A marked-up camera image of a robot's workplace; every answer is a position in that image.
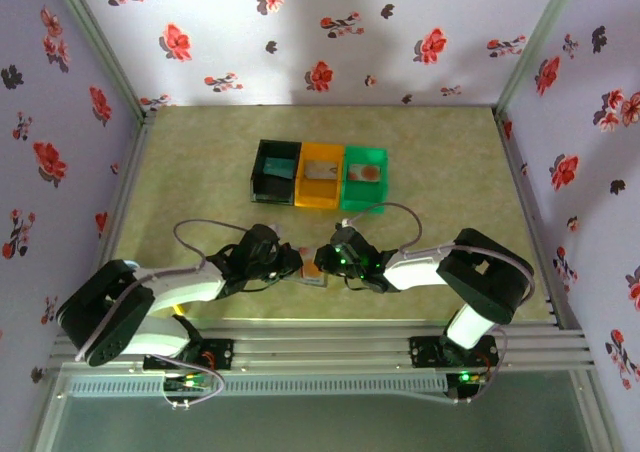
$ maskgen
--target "green box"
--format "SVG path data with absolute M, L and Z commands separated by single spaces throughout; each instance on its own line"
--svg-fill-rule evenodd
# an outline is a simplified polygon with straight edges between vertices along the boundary
M 358 182 L 347 179 L 351 164 L 375 165 L 380 167 L 379 182 Z M 342 168 L 342 191 L 340 208 L 342 210 L 364 210 L 373 204 L 384 202 L 389 189 L 388 157 L 386 149 L 372 147 L 345 147 L 344 167 Z M 384 207 L 376 207 L 372 214 L 381 214 Z

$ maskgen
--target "cable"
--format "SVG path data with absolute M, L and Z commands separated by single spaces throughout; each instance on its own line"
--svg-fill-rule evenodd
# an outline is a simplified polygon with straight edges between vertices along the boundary
M 496 252 L 494 250 L 483 249 L 481 247 L 472 247 L 470 245 L 451 245 L 447 247 L 450 247 L 452 250 L 462 250 L 464 252 L 486 255 L 488 257 L 493 257 L 494 259 L 502 260 L 503 262 L 506 262 L 507 264 L 512 265 L 513 267 L 518 269 L 529 282 L 529 290 L 527 291 L 527 294 L 520 301 L 520 305 L 524 304 L 525 302 L 528 302 L 529 299 L 533 297 L 533 294 L 536 290 L 536 283 L 533 278 L 533 275 L 531 274 L 531 272 L 527 270 L 527 268 L 524 265 L 522 265 L 516 259 L 509 257 L 508 255 L 502 254 L 500 252 Z
M 162 396 L 164 397 L 164 400 L 166 400 L 169 404 L 171 404 L 171 406 L 173 408 L 180 407 L 180 408 L 183 408 L 183 409 L 188 409 L 191 405 L 196 405 L 196 404 L 199 404 L 200 402 L 204 402 L 205 400 L 209 400 L 211 397 L 215 397 L 216 395 L 220 394 L 225 388 L 224 378 L 216 370 L 207 369 L 206 367 L 202 367 L 202 366 L 196 365 L 196 364 L 189 364 L 188 362 L 183 362 L 181 360 L 170 359 L 170 358 L 164 357 L 162 355 L 151 354 L 151 356 L 155 357 L 156 359 L 163 360 L 165 362 L 169 362 L 170 364 L 177 365 L 179 367 L 186 367 L 188 369 L 193 369 L 193 370 L 198 370 L 200 372 L 205 372 L 205 373 L 211 375 L 212 377 L 216 378 L 216 381 L 218 383 L 218 387 L 214 391 L 212 391 L 212 392 L 210 392 L 207 395 L 204 395 L 202 397 L 198 397 L 197 399 L 185 400 L 183 403 L 179 403 L 177 401 L 169 400 L 169 397 L 167 397 L 167 394 L 164 392 L 164 389 L 163 389 Z
M 102 321 L 98 324 L 98 326 L 93 331 L 93 333 L 89 336 L 89 338 L 84 343 L 84 345 L 80 348 L 80 350 L 78 351 L 78 353 L 76 354 L 75 359 L 74 359 L 76 362 L 80 362 L 81 360 L 84 359 L 84 355 L 86 354 L 87 350 L 89 350 L 89 348 L 94 344 L 94 342 L 98 339 L 98 337 L 100 337 L 100 334 L 102 334 L 102 332 L 106 328 L 107 324 L 109 323 L 111 318 L 114 316 L 114 314 L 118 310 L 118 307 L 120 307 L 122 305 L 124 300 L 129 296 L 129 294 L 133 290 L 136 289 L 136 287 L 144 284 L 145 282 L 148 282 L 149 280 L 151 280 L 151 279 L 153 279 L 155 277 L 159 278 L 159 277 L 168 277 L 168 276 L 172 276 L 172 275 L 191 274 L 191 273 L 200 271 L 205 266 L 205 264 L 207 263 L 207 257 L 204 254 L 204 252 L 202 252 L 200 249 L 194 247 L 193 245 L 188 244 L 187 242 L 185 242 L 178 235 L 178 229 L 181 226 L 183 226 L 184 224 L 192 223 L 192 222 L 200 222 L 200 223 L 221 225 L 223 227 L 228 227 L 230 229 L 235 229 L 235 230 L 240 230 L 242 232 L 247 232 L 247 229 L 242 228 L 242 227 L 238 227 L 237 225 L 231 225 L 231 224 L 227 224 L 225 222 L 219 222 L 217 220 L 211 220 L 211 219 L 187 219 L 187 220 L 180 221 L 176 225 L 174 225 L 173 226 L 173 236 L 175 237 L 175 239 L 183 247 L 185 247 L 186 249 L 191 250 L 192 252 L 195 252 L 196 254 L 198 254 L 198 256 L 200 257 L 200 263 L 198 265 L 196 265 L 196 266 L 193 266 L 193 267 L 180 268 L 180 269 L 170 269 L 170 270 L 161 270 L 159 272 L 156 272 L 155 274 L 146 275 L 146 276 L 136 280 L 135 282 L 130 284 L 128 287 L 126 287 L 124 289 L 124 291 L 122 292 L 122 294 L 120 294 L 118 299 L 113 303 L 113 305 L 111 306 L 109 311 L 106 313 L 106 315 L 104 316 Z
M 349 285 L 349 279 L 347 279 L 347 277 L 344 277 L 344 283 L 349 290 L 369 290 L 368 287 L 351 287 Z
M 441 404 L 448 404 L 448 405 L 457 405 L 459 402 L 466 402 L 467 404 L 470 404 L 471 402 L 475 402 L 476 400 L 478 400 L 480 397 L 482 397 L 484 394 L 487 393 L 487 390 L 489 390 L 489 387 L 491 387 L 491 385 L 495 381 L 495 377 L 496 375 L 498 375 L 498 371 L 500 370 L 500 367 L 502 366 L 502 363 L 504 361 L 504 357 L 507 354 L 507 348 L 509 346 L 509 337 L 507 336 L 507 333 L 502 327 L 495 327 L 493 330 L 500 332 L 502 334 L 502 337 L 504 338 L 504 342 L 502 345 L 502 354 L 500 355 L 500 358 L 498 359 L 498 363 L 496 364 L 496 368 L 493 370 L 493 373 L 489 377 L 489 380 L 487 380 L 487 382 L 482 387 L 480 387 L 480 390 L 478 390 L 478 392 L 472 397 L 467 397 L 466 399 L 452 399 L 449 397 L 441 397 L 438 395 L 429 395 L 429 394 L 421 394 L 419 392 L 405 392 L 405 391 L 394 392 L 393 395 L 401 395 L 403 397 L 411 397 L 413 399 L 427 400 L 430 402 L 439 402 Z
M 409 212 L 413 216 L 414 219 L 416 219 L 416 223 L 418 224 L 418 235 L 412 241 L 407 242 L 406 244 L 401 245 L 398 248 L 398 250 L 400 252 L 404 253 L 404 251 L 405 251 L 405 249 L 407 247 L 411 247 L 412 245 L 417 244 L 418 241 L 420 240 L 420 238 L 422 237 L 422 222 L 420 222 L 420 217 L 418 217 L 418 214 L 416 214 L 413 210 L 411 210 L 406 205 L 398 204 L 396 202 L 380 202 L 379 204 L 375 204 L 375 205 L 372 205 L 370 207 L 367 207 L 362 212 L 360 212 L 358 215 L 356 215 L 353 219 L 347 219 L 347 224 L 348 225 L 352 225 L 356 220 L 358 220 L 360 217 L 362 217 L 364 214 L 366 214 L 370 210 L 375 209 L 376 207 L 381 207 L 383 205 L 389 205 L 391 207 L 398 207 L 400 209 L 406 210 L 407 212 Z
M 476 355 L 484 361 L 484 364 L 487 366 L 487 370 L 484 371 L 484 375 L 486 377 L 491 377 L 491 362 L 486 355 L 481 354 L 480 352 L 476 352 Z
M 259 289 L 242 289 L 240 292 L 262 292 L 263 290 L 267 290 L 272 285 L 276 285 L 278 282 L 280 282 L 280 280 L 282 279 L 278 279 L 274 282 L 271 282 L 270 284 L 265 285 L 264 287 L 260 287 Z
M 489 380 L 487 380 L 487 382 L 480 388 L 477 394 L 467 399 L 467 402 L 469 403 L 478 400 L 480 397 L 482 397 L 484 394 L 487 393 L 487 390 L 489 390 L 489 387 L 491 387 L 493 382 L 495 382 L 496 376 L 498 375 L 498 371 L 500 370 L 500 367 L 502 367 L 502 362 L 504 362 L 504 357 L 505 355 L 507 355 L 507 348 L 509 347 L 509 337 L 507 336 L 507 332 L 502 327 L 495 327 L 493 330 L 500 332 L 504 339 L 504 342 L 502 343 L 502 354 L 500 355 L 500 358 L 498 359 L 498 363 L 496 364 L 496 368 L 493 369 L 493 372 L 491 373 Z
M 498 259 L 503 262 L 506 262 L 507 264 L 515 267 L 516 269 L 518 269 L 518 271 L 520 271 L 522 275 L 524 275 L 524 277 L 529 282 L 529 290 L 527 291 L 526 295 L 522 298 L 519 305 L 523 305 L 525 302 L 528 302 L 529 299 L 531 299 L 531 297 L 533 297 L 533 294 L 536 290 L 536 283 L 533 278 L 533 275 L 529 272 L 529 270 L 527 270 L 527 268 L 524 265 L 522 265 L 520 262 L 518 262 L 516 259 L 509 257 L 508 255 L 505 255 L 501 252 L 496 252 L 495 250 L 483 249 L 482 247 L 473 247 L 470 245 L 443 244 L 437 247 L 432 247 L 430 249 L 417 250 L 414 252 L 404 252 L 403 258 L 417 259 L 421 257 L 428 257 L 430 255 L 431 256 L 437 255 L 440 258 L 442 258 L 452 250 L 461 250 L 463 252 L 486 255 L 488 257 L 493 257 L 494 259 Z

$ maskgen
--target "floral wallpaper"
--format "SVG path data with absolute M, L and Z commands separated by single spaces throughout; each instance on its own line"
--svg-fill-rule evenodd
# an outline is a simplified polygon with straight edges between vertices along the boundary
M 0 33 L 0 451 L 16 452 L 89 276 L 135 121 L 62 0 L 3 0 Z
M 509 104 L 532 217 L 589 340 L 625 450 L 640 403 L 638 0 L 569 0 Z
M 495 104 L 549 0 L 85 1 L 157 108 Z

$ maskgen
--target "white robotic arm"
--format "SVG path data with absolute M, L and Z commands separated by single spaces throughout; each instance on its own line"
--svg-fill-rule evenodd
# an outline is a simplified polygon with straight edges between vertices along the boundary
M 434 249 L 378 252 L 354 227 L 336 228 L 330 244 L 316 255 L 320 270 L 345 281 L 359 278 L 379 293 L 447 284 L 460 295 L 466 304 L 441 337 L 454 355 L 473 349 L 496 324 L 509 323 L 533 293 L 531 266 L 473 229 Z M 278 240 L 270 228 L 255 225 L 238 245 L 225 246 L 190 269 L 132 269 L 111 261 L 65 302 L 58 322 L 78 347 L 77 358 L 93 366 L 120 354 L 189 359 L 198 353 L 197 331 L 184 318 L 150 314 L 228 297 L 243 291 L 248 280 L 271 285 L 294 273 L 302 267 L 300 255 Z M 484 272 L 476 270 L 485 261 Z

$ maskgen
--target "table surface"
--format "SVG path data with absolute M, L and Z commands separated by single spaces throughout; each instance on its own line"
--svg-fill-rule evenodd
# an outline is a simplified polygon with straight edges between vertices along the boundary
M 417 248 L 450 241 L 473 227 L 534 264 L 491 110 L 426 107 L 163 108 L 147 139 L 115 258 L 143 267 L 193 264 L 194 254 L 172 236 L 173 225 L 187 218 L 243 227 L 277 224 L 282 242 L 326 244 L 334 224 L 353 213 L 250 202 L 249 178 L 260 139 L 386 148 L 388 200 L 421 217 L 424 231 Z M 406 212 L 392 208 L 357 225 L 378 250 L 397 248 L 417 230 Z M 186 225 L 181 235 L 207 254 L 240 238 L 236 231 L 206 224 Z M 539 292 L 515 320 L 550 319 L 537 267 L 536 277 Z M 194 318 L 445 321 L 461 304 L 446 285 L 376 294 L 350 291 L 330 277 L 327 288 L 283 281 L 265 292 L 194 302 L 185 309 Z

